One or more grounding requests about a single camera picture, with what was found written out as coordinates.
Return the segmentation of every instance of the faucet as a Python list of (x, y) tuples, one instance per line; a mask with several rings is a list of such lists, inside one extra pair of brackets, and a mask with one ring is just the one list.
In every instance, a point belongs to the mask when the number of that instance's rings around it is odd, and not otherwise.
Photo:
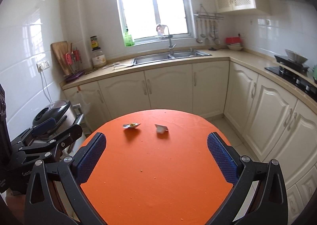
[(164, 30), (165, 28), (167, 28), (167, 31), (168, 31), (168, 40), (169, 40), (169, 51), (170, 51), (170, 54), (173, 55), (174, 54), (174, 51), (173, 49), (175, 48), (176, 44), (172, 44), (172, 40), (171, 38), (173, 37), (173, 35), (170, 35), (170, 30), (168, 29), (168, 26), (167, 25), (162, 25), (162, 24), (157, 24), (156, 26), (156, 31), (158, 33), (159, 36), (161, 35), (164, 35)]

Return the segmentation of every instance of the white cable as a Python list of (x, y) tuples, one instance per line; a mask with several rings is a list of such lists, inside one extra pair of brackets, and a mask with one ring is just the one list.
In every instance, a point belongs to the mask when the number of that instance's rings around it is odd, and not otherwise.
[(47, 82), (46, 82), (44, 70), (42, 70), (42, 73), (43, 73), (43, 77), (44, 77), (44, 80), (45, 80), (46, 90), (47, 90), (47, 92), (49, 93), (49, 97), (50, 97), (51, 103), (53, 103), (52, 98), (51, 98), (51, 95), (50, 95), (50, 92), (49, 92), (49, 87), (47, 86)]
[(49, 102), (51, 103), (50, 99), (48, 98), (48, 96), (46, 95), (45, 90), (44, 90), (44, 84), (43, 84), (42, 72), (40, 72), (40, 76), (41, 76), (41, 80), (42, 80), (43, 93), (44, 93), (45, 97), (47, 98), (47, 100), (49, 100)]

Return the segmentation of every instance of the green bottle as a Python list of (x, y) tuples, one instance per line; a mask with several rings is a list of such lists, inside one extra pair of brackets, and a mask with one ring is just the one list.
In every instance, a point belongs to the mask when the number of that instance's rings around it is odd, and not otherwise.
[(132, 35), (129, 34), (128, 27), (126, 27), (126, 31), (123, 34), (123, 40), (126, 47), (133, 46), (135, 44)]

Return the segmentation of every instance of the metal screw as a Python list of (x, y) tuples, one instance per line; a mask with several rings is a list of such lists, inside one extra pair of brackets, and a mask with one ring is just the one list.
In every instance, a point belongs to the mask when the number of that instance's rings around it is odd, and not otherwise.
[(273, 159), (272, 163), (273, 163), (273, 165), (278, 165), (279, 164), (278, 160), (276, 160), (276, 159)]
[(42, 163), (43, 163), (42, 160), (37, 160), (37, 161), (35, 162), (35, 165), (36, 165), (36, 166), (40, 166)]
[(248, 163), (250, 161), (250, 157), (249, 156), (242, 156), (242, 161), (244, 161), (245, 163)]
[(72, 161), (72, 159), (73, 158), (71, 156), (67, 156), (67, 157), (64, 158), (64, 162), (69, 163), (69, 162)]

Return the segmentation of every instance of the stainless steel sink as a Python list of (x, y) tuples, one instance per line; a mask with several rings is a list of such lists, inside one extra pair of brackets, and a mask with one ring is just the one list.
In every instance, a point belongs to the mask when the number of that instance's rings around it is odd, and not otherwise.
[(211, 56), (208, 53), (193, 50), (193, 51), (175, 51), (174, 54), (170, 54), (169, 52), (146, 55), (142, 57), (134, 58), (134, 65), (151, 63), (155, 61), (162, 61), (168, 59), (177, 59), (177, 58), (188, 58), (188, 57), (202, 57), (202, 56)]

